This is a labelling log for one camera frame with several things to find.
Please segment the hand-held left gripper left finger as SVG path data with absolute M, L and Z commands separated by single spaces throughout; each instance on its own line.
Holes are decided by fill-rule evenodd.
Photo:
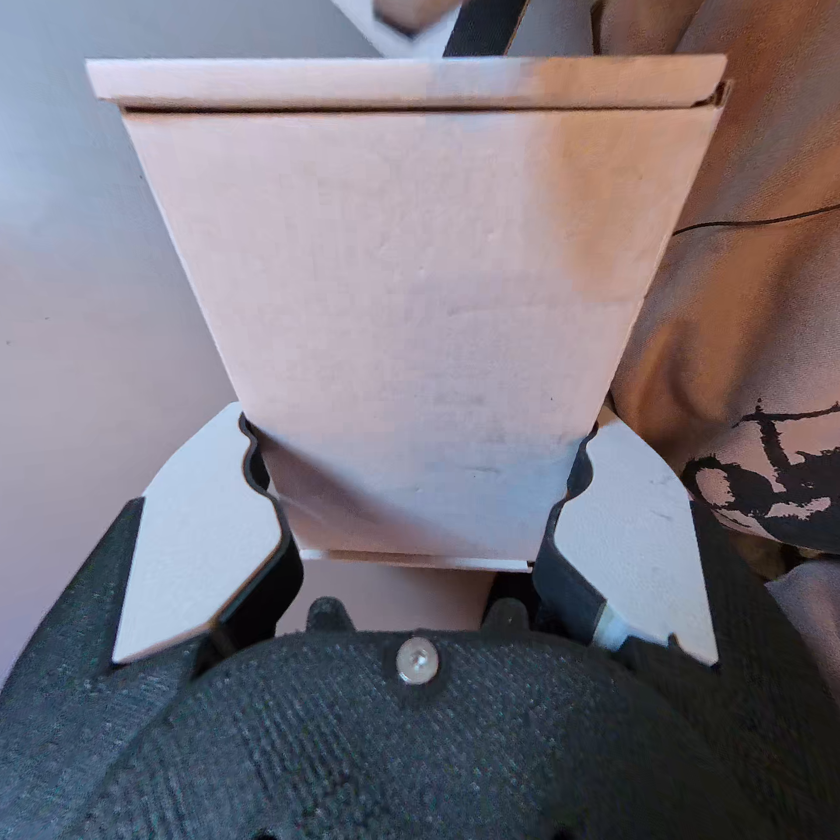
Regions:
M 238 402 L 168 458 L 143 492 L 115 665 L 219 629 L 237 647 L 274 636 L 303 568 L 269 486 Z

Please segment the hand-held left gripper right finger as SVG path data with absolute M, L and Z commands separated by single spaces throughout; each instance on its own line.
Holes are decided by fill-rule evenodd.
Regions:
M 563 635 L 616 653 L 630 639 L 704 666 L 718 645 L 690 496 L 608 405 L 549 514 L 532 583 Z

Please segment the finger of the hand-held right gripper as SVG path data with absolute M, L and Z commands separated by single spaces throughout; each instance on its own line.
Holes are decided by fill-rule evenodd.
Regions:
M 506 55 L 529 5 L 530 1 L 462 2 L 443 57 Z
M 384 58 L 442 58 L 460 11 L 460 6 L 456 6 L 430 28 L 417 35 L 406 35 L 380 20 L 372 1 L 331 4 Z

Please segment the long white cardboard box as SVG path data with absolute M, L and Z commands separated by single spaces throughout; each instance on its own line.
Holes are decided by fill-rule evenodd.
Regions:
M 300 548 L 534 559 L 727 66 L 87 62 Z

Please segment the person in beige sweatshirt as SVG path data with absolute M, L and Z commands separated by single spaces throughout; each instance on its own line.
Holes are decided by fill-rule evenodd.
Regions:
M 769 585 L 838 692 L 839 2 L 599 2 L 604 56 L 721 54 L 731 91 L 612 384 L 719 520 L 811 560 Z

